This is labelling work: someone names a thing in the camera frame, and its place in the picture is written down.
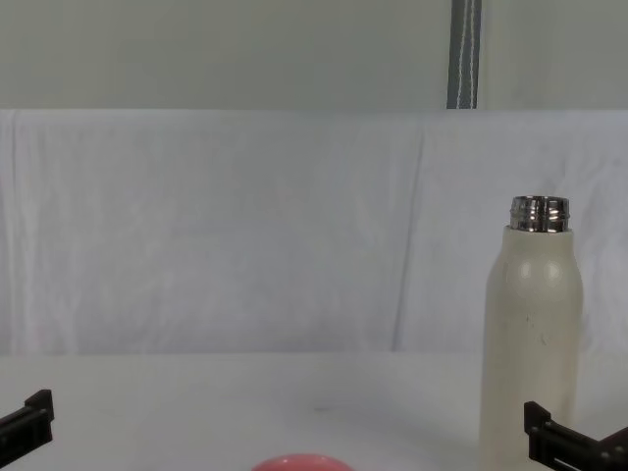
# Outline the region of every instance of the pink bowl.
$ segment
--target pink bowl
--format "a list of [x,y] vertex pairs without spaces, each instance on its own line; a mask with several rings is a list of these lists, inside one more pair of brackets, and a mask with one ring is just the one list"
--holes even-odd
[[342,461],[322,454],[287,454],[258,464],[253,471],[353,471]]

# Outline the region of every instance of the white table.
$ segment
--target white table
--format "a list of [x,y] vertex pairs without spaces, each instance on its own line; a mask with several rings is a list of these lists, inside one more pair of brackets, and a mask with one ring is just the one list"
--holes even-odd
[[[628,357],[581,361],[578,428],[628,425]],[[313,451],[358,471],[474,469],[480,358],[255,354],[0,359],[2,409],[53,391],[54,442],[13,471],[246,471]]]

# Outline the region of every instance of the black clamp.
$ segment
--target black clamp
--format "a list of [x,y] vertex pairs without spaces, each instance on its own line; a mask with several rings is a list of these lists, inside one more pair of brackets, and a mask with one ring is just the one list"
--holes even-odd
[[24,407],[0,419],[0,468],[52,442],[50,422],[55,418],[52,392],[41,390]]
[[551,420],[536,402],[524,404],[530,459],[556,471],[628,471],[628,428],[594,440]]

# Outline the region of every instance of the water bottle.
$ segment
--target water bottle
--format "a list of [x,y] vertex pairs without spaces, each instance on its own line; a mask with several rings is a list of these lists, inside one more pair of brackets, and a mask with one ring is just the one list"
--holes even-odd
[[480,471],[545,469],[528,459],[524,402],[570,424],[583,294],[568,221],[565,198],[512,201],[487,285]]

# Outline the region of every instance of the stainless steel bottle neck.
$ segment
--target stainless steel bottle neck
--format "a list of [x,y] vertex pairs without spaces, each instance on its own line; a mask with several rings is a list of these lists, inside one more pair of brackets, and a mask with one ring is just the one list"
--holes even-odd
[[516,196],[510,208],[510,228],[527,233],[564,233],[569,230],[569,200]]

